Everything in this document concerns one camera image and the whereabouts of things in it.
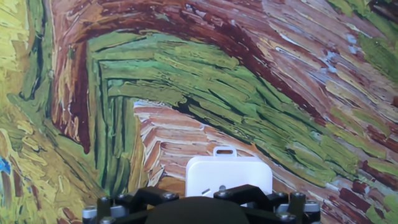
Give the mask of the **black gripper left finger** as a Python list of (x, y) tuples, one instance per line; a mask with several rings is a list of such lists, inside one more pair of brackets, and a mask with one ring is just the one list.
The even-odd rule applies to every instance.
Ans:
[(179, 199), (179, 194), (144, 187), (115, 197), (105, 196), (97, 199), (96, 205), (82, 210), (83, 224), (131, 224), (145, 223), (150, 215), (149, 205), (156, 207)]

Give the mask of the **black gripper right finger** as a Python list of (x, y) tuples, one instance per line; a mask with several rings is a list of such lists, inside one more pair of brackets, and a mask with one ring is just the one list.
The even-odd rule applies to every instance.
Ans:
[(266, 195), (259, 187), (242, 185), (213, 194), (214, 198), (235, 203), (249, 223), (318, 224), (320, 204), (301, 192)]

